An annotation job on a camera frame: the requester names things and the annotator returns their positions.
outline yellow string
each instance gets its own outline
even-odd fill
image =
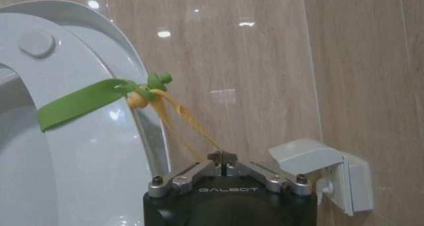
[[[176,100],[174,98],[164,91],[160,89],[152,89],[152,93],[156,95],[161,96],[164,99],[168,100],[168,102],[172,104],[177,114],[182,117],[182,119],[190,124],[193,129],[209,140],[209,142],[213,144],[213,146],[222,151],[222,148],[218,146],[217,142],[214,139],[210,137],[210,135],[206,133],[201,125],[197,123],[194,117],[190,114],[190,111],[186,107],[184,107]]]
[[[166,110],[165,110],[165,105],[164,105],[164,101],[161,99],[160,96],[156,97],[156,100],[149,102],[165,127],[168,128],[168,130],[173,133],[173,135],[180,139],[180,141],[184,143],[186,149],[189,150],[189,152],[192,153],[193,157],[196,158],[197,161],[204,161],[205,158],[198,154],[198,152],[193,149],[192,145],[188,143],[188,141],[184,139],[182,135],[177,132],[177,130],[173,128],[170,121],[169,121],[169,117],[166,114]]]

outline toilet seat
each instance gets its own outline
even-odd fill
[[[45,2],[84,8],[70,2]],[[137,55],[130,44],[110,51],[113,41],[101,38],[108,31],[101,33],[82,26],[69,31],[38,16],[0,13],[0,33],[6,33],[0,35],[0,64],[17,73],[37,109],[102,79],[116,76],[145,82],[144,69],[118,66],[122,57]],[[20,45],[28,33],[29,37],[41,33],[54,40],[53,50],[41,57],[32,56]],[[88,44],[94,41],[101,41],[98,46],[104,47],[96,51]],[[57,225],[142,225],[142,194],[152,173],[133,114],[121,98],[45,132],[54,171]],[[162,158],[169,165],[169,156]]]

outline screw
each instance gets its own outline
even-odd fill
[[[280,177],[280,175],[274,175],[274,176],[270,177],[270,179],[274,180],[274,181],[280,181],[281,177]]]
[[[186,181],[185,176],[177,176],[174,179],[177,180],[178,183],[184,183]]]
[[[296,176],[296,182],[300,183],[300,184],[306,184],[308,183],[308,178],[304,174],[298,174]]]
[[[161,178],[161,176],[160,176],[160,175],[156,175],[156,176],[153,177],[153,179],[152,179],[152,185],[153,185],[153,186],[158,186],[158,185],[161,185],[162,182],[164,182],[164,179]]]

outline beige wall tile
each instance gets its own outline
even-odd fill
[[[373,176],[374,211],[348,218],[332,207],[334,225],[421,225],[422,69],[408,61],[401,0],[305,4],[324,142],[366,159]]]

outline toilet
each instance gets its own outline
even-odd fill
[[[146,82],[126,37],[60,0],[0,8],[0,225],[141,226],[152,175],[170,171],[150,108],[121,98],[42,133],[36,110],[106,79]]]

